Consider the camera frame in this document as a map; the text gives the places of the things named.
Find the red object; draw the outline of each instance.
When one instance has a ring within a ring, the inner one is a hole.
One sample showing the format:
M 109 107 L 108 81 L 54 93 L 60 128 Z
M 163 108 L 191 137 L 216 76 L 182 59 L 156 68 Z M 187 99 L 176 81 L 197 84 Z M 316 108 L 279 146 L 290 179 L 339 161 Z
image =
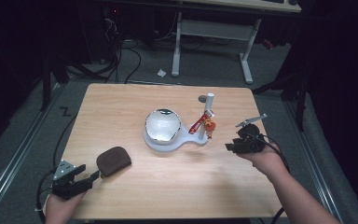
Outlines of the red object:
M 193 124 L 193 126 L 191 126 L 190 130 L 188 131 L 188 133 L 191 133 L 191 134 L 195 133 L 199 129 L 201 123 L 207 118 L 209 118 L 209 116 L 207 114 L 203 114 L 199 118 L 199 120 L 197 120 L 197 122 L 195 124 Z
M 216 128 L 216 124 L 214 122 L 211 122 L 210 125 L 205 125 L 205 131 L 211 132 Z
M 263 45 L 264 47 L 266 47 L 266 49 L 273 49 L 273 48 L 275 48 L 275 46 L 274 46 L 269 40 L 266 40 L 266 39 L 263 40 L 262 45 Z

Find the white desk leg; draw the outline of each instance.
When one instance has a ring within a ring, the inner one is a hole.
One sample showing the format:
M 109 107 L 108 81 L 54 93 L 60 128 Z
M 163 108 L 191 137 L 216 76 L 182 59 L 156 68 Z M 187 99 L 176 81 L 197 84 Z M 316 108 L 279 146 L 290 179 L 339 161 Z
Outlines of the white desk leg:
M 248 64 L 248 57 L 249 57 L 249 54 L 251 52 L 252 45 L 255 42 L 255 36 L 257 35 L 257 31 L 258 31 L 258 27 L 260 26 L 260 22 L 261 22 L 260 19 L 256 20 L 255 26 L 252 29 L 251 36 L 250 36 L 249 41 L 248 41 L 248 46 L 246 47 L 245 52 L 240 54 L 242 72 L 243 72 L 243 74 L 245 76 L 245 82 L 247 84 L 252 84 L 253 83 L 251 70 L 249 69 L 249 64 Z
M 173 77 L 179 76 L 181 32 L 182 32 L 182 12 L 178 12 L 178 22 L 176 27 L 176 45 L 175 45 L 175 52 L 173 53 L 173 62 L 172 62 Z

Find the wooden table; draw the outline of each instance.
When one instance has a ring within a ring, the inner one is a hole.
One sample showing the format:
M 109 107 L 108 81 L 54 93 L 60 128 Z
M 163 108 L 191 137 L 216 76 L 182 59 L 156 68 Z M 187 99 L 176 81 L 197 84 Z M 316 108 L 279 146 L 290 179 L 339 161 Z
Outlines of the wooden table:
M 147 146 L 149 113 L 168 108 L 189 128 L 204 109 L 198 97 L 209 92 L 216 130 L 205 146 L 169 153 Z M 273 217 L 281 204 L 272 185 L 225 147 L 238 137 L 235 124 L 259 115 L 245 88 L 91 84 L 62 158 L 87 165 L 79 179 L 98 170 L 97 157 L 111 147 L 124 147 L 132 165 L 95 180 L 74 218 Z M 266 133 L 261 120 L 255 124 Z

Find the human hand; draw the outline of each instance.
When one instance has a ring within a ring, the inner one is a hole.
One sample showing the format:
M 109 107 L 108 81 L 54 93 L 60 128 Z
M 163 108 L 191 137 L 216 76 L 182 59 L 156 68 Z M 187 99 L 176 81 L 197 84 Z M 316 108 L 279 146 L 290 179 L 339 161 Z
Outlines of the human hand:
M 261 152 L 237 153 L 237 156 L 251 161 L 253 166 L 266 175 L 271 182 L 271 179 L 277 175 L 288 174 L 281 157 L 269 146 L 265 146 Z
M 46 202 L 46 223 L 64 224 L 71 219 L 77 205 L 86 195 L 86 191 L 75 197 L 64 200 L 57 195 L 50 194 Z

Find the white base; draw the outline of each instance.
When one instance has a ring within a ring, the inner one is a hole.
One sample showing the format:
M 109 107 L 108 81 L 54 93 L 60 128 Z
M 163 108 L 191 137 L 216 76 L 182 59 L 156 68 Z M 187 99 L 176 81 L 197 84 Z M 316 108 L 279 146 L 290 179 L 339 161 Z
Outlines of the white base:
M 159 152 L 170 152 L 179 148 L 184 143 L 195 143 L 199 146 L 203 146 L 208 142 L 208 136 L 205 134 L 202 139 L 199 139 L 199 133 L 190 134 L 188 129 L 182 125 L 178 137 L 174 142 L 168 145 L 159 145 L 153 142 L 150 137 L 144 131 L 144 140 L 149 147 Z

